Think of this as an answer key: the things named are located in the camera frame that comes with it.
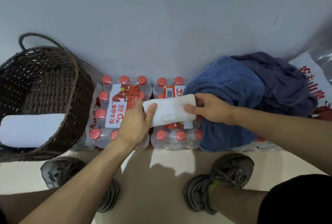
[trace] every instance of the person's left arm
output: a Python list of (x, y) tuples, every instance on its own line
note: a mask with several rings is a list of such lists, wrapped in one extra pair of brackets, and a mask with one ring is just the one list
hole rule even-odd
[(118, 137), (101, 154), (20, 223), (90, 224), (115, 173), (150, 128), (157, 104), (146, 116), (142, 105), (138, 100), (126, 112)]

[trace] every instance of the basket handle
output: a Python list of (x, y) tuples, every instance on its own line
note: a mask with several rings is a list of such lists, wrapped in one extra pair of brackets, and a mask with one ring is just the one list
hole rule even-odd
[(22, 49), (23, 51), (26, 51), (26, 50), (27, 50), (27, 49), (24, 47), (24, 45), (23, 45), (23, 39), (24, 39), (25, 37), (29, 37), (29, 36), (41, 37), (41, 38), (43, 38), (43, 39), (46, 39), (46, 40), (52, 42), (52, 43), (55, 44), (57, 47), (59, 47), (59, 48), (61, 48), (61, 49), (64, 50), (64, 48), (63, 48), (62, 46), (60, 46), (60, 44), (59, 44), (58, 42), (56, 42), (55, 40), (51, 39), (50, 37), (47, 37), (47, 36), (42, 35), (42, 34), (39, 34), (39, 33), (23, 33), (22, 35), (19, 36), (19, 45), (20, 45), (20, 47), (21, 47), (21, 49)]

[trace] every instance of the barcode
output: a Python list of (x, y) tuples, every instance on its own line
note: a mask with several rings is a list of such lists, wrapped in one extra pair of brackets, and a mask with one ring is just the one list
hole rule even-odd
[(173, 88), (166, 88), (166, 98), (173, 98)]

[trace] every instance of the shoe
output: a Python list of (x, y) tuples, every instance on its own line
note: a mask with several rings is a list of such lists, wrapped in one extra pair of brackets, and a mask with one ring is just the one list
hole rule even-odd
[[(41, 176), (49, 189), (58, 188), (66, 184), (73, 176), (80, 172), (86, 163), (70, 156), (61, 156), (46, 161), (40, 168)], [(97, 212), (104, 213), (113, 209), (120, 192), (119, 184), (112, 180), (110, 186), (98, 207)]]
[(217, 159), (210, 175), (197, 175), (184, 186), (183, 195), (188, 208), (193, 212), (206, 212), (215, 215), (216, 210), (210, 207), (208, 188), (215, 181), (236, 188), (243, 188), (250, 180), (254, 162), (248, 156), (231, 153)]

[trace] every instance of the dark purple fabric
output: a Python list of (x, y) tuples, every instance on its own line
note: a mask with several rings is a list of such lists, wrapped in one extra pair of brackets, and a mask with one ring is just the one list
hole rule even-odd
[(265, 93), (255, 108), (265, 112), (308, 117), (318, 101), (309, 93), (308, 81), (296, 67), (265, 52), (231, 56), (263, 81)]

